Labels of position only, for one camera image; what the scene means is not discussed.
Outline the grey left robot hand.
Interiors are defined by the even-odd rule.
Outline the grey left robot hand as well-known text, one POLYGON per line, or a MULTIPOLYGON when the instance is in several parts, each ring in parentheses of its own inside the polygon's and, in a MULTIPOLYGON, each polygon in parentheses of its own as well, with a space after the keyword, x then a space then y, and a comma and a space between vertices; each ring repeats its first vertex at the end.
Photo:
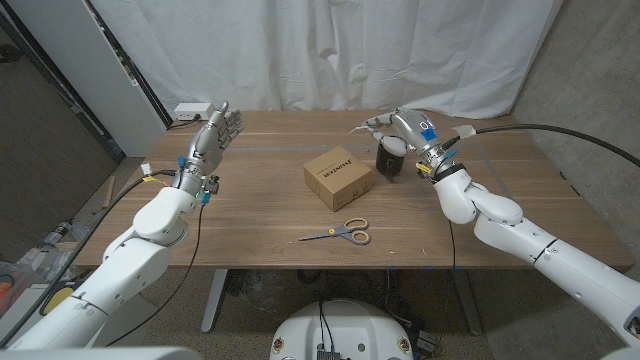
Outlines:
POLYGON ((223 152, 244 129, 242 113, 229 109, 227 102, 219 108, 209 105, 200 115, 204 124, 189 143, 184 164, 179 164, 171 184, 191 195, 200 191, 220 165, 223 152))

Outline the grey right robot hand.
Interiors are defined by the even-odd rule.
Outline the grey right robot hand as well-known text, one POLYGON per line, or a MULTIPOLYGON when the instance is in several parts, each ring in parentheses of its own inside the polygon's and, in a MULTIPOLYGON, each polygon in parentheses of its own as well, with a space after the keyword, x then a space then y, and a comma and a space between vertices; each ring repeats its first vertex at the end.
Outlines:
POLYGON ((388 178, 400 173, 409 153, 419 158, 415 164, 419 176, 432 183, 464 169, 452 159, 450 147, 455 140, 441 142, 435 125, 422 111, 396 108, 365 120, 356 130, 368 131, 378 142, 376 169, 388 178))

